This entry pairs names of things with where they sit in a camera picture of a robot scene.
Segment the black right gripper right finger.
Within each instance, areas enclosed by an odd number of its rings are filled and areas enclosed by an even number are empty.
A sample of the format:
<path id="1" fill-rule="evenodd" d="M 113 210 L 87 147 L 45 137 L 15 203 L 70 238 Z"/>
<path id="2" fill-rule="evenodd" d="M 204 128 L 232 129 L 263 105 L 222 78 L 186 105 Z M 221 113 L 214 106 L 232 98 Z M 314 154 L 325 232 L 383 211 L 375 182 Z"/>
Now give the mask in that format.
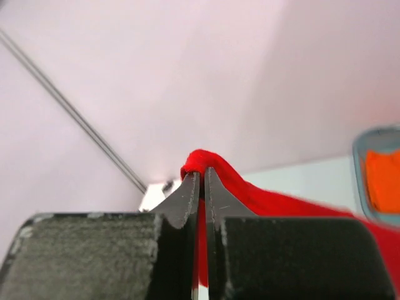
<path id="1" fill-rule="evenodd" d="M 396 299 L 378 246 L 346 217 L 262 217 L 208 168 L 210 299 Z"/>

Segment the red t shirt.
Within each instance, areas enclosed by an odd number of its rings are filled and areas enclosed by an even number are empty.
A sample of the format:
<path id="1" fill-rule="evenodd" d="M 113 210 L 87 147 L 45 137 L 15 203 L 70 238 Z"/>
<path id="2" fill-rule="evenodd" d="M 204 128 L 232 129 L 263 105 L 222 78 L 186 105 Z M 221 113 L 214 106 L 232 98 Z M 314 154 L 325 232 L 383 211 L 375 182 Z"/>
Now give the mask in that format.
<path id="1" fill-rule="evenodd" d="M 183 179 L 188 173 L 199 172 L 201 183 L 203 183 L 208 167 L 215 169 L 222 184 L 233 196 L 259 216 L 346 217 L 361 221 L 374 236 L 396 293 L 399 294 L 398 229 L 367 221 L 350 211 L 333 209 L 285 194 L 263 190 L 245 181 L 221 156 L 203 149 L 197 149 L 189 154 L 181 168 L 181 178 Z"/>

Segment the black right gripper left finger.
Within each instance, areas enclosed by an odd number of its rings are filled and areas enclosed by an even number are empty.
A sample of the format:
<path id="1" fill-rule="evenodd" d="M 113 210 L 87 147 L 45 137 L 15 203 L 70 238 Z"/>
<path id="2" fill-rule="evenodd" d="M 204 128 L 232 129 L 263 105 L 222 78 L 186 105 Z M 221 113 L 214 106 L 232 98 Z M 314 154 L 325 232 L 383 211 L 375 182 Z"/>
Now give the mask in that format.
<path id="1" fill-rule="evenodd" d="M 17 231 L 2 299 L 197 299 L 200 175 L 147 212 L 42 213 Z"/>

